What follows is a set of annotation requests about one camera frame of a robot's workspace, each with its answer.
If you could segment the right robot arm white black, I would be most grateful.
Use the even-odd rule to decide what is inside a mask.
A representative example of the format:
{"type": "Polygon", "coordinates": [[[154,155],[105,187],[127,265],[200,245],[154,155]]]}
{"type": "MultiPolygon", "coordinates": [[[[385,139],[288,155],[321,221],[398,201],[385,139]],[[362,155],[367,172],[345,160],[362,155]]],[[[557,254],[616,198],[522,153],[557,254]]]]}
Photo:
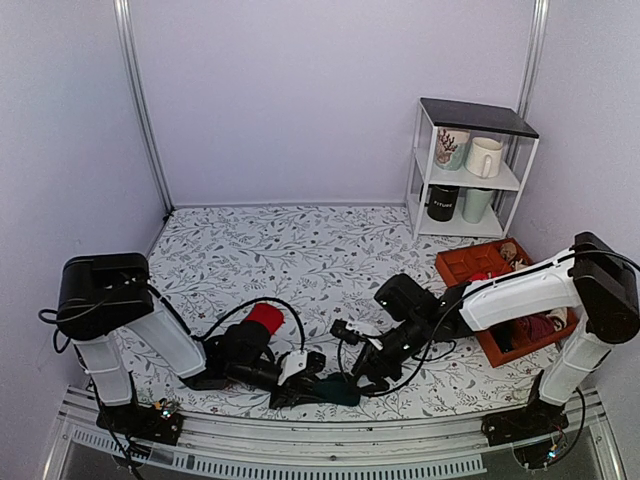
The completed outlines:
{"type": "Polygon", "coordinates": [[[552,424],[579,384],[617,345],[639,332],[636,262],[613,251],[591,232],[553,257],[494,279],[467,281],[441,296],[406,274],[386,281],[375,301],[397,327],[367,341],[352,367],[366,377],[367,396],[390,393],[402,365],[434,342],[481,332],[507,321],[566,307],[581,313],[560,359],[545,369],[532,390],[532,402],[517,415],[517,427],[537,436],[552,424]]]}

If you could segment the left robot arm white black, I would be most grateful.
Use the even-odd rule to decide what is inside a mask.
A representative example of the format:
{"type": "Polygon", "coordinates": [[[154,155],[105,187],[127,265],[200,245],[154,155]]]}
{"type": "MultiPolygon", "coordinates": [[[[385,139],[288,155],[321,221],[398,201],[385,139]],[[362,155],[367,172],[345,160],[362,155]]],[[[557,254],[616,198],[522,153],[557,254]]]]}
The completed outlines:
{"type": "Polygon", "coordinates": [[[273,409],[321,403],[323,355],[299,348],[277,358],[269,344],[292,308],[272,297],[238,306],[247,316],[222,334],[194,335],[177,310],[149,282],[138,253],[80,256],[63,267],[55,324],[71,340],[111,419],[128,434],[148,426],[146,408],[115,341],[133,331],[192,391],[221,390],[231,382],[269,393],[273,409]]]}

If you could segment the dark green reindeer sock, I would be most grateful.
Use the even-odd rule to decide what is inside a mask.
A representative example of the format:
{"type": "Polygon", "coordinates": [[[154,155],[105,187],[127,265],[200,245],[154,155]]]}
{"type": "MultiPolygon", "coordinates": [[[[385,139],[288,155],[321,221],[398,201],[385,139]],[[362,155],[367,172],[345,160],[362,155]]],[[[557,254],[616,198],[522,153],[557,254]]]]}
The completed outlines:
{"type": "Polygon", "coordinates": [[[321,403],[347,407],[358,406],[361,399],[359,390],[340,372],[331,373],[316,382],[313,386],[313,393],[321,403]]]}

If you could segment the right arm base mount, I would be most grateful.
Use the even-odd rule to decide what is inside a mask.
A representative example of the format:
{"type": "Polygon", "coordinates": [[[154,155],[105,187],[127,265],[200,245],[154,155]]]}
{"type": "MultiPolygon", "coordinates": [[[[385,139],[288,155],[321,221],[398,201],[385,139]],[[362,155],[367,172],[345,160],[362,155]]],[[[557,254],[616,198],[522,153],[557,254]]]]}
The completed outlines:
{"type": "Polygon", "coordinates": [[[516,460],[528,470],[551,466],[562,457],[568,446],[563,432],[569,426],[564,407],[547,404],[540,399],[542,376],[543,372],[536,376],[525,406],[487,414],[481,423],[481,432],[490,446],[558,434],[557,440],[547,439],[540,444],[517,447],[514,450],[516,460]]]}

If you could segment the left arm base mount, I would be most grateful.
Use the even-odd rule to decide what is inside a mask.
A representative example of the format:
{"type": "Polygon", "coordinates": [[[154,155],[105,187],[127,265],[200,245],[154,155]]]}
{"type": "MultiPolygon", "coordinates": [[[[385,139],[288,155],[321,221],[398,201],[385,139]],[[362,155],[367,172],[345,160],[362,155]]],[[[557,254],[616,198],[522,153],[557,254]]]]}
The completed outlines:
{"type": "Polygon", "coordinates": [[[94,392],[99,408],[96,425],[127,439],[176,446],[182,431],[184,418],[178,412],[178,403],[166,398],[141,405],[138,401],[133,378],[129,377],[130,399],[122,405],[106,405],[97,387],[94,392]]]}

